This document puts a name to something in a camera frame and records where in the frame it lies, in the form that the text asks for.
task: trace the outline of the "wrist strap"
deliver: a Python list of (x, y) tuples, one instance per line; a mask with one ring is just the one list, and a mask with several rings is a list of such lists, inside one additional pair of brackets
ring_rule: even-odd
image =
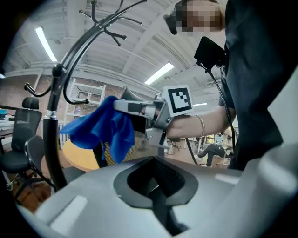
[(204, 134), (205, 134), (205, 124), (204, 124), (204, 121), (203, 121), (203, 119), (202, 119), (201, 117), (199, 117), (198, 115), (196, 115), (196, 114), (194, 114), (194, 115), (197, 116), (197, 117), (200, 119), (200, 121), (201, 121), (203, 131), (202, 131), (202, 133), (201, 133), (201, 135), (200, 135), (199, 137), (203, 137)]

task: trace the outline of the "person's arm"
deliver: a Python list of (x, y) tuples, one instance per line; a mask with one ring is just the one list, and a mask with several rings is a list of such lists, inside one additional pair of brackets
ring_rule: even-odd
[(194, 32), (219, 32), (225, 29), (225, 6), (207, 0), (191, 0), (182, 16), (188, 29)]
[[(231, 119), (236, 117), (234, 108), (229, 108)], [(204, 135), (213, 135), (226, 130), (230, 125), (226, 116), (225, 108), (218, 106), (217, 109), (200, 116), (205, 124)], [(203, 128), (197, 116), (179, 116), (173, 119), (167, 129), (168, 137), (191, 138), (202, 134)]]

